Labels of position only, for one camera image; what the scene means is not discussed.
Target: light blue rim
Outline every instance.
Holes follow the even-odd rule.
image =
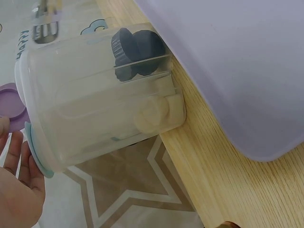
[[[34,142],[33,142],[33,128],[32,128],[32,124],[25,122],[25,133],[27,134],[27,138],[28,138],[28,145],[30,148],[30,151],[33,155],[33,158],[38,166],[38,168],[40,169],[40,171],[42,172],[42,174],[46,177],[46,178],[52,178],[54,176],[54,172],[52,170],[47,170],[39,161],[39,158],[36,155],[36,151],[34,148]]]

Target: finger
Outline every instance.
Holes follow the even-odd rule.
[[[44,185],[44,176],[40,172],[39,168],[37,167],[33,156],[29,157],[29,171],[30,171],[30,188],[33,192],[44,202],[46,197],[46,189]]]
[[[10,119],[7,117],[0,118],[0,138],[7,134],[10,129]]]
[[[19,172],[19,181],[24,185],[30,187],[30,171],[29,171],[29,157],[31,153],[28,142],[24,142],[21,147],[21,164]]]
[[[0,138],[0,155],[3,152],[3,149],[6,145],[6,142],[8,141],[9,138],[9,134],[5,134],[4,136],[2,136],[2,138]]]
[[[6,155],[3,168],[16,175],[18,163],[20,160],[21,146],[23,142],[23,134],[21,132],[14,132],[11,135],[11,141],[9,144],[9,151]]]

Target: cream plastic part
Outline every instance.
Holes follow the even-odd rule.
[[[159,126],[169,110],[167,100],[162,96],[151,96],[147,98],[140,107],[144,118],[153,126]]]

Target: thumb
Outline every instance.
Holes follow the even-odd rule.
[[[9,132],[10,119],[7,117],[0,118],[0,138]]]

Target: metal object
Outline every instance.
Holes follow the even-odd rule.
[[[59,34],[59,17],[56,6],[48,5],[48,0],[41,0],[40,5],[33,11],[35,12],[33,40],[37,44],[53,42]]]

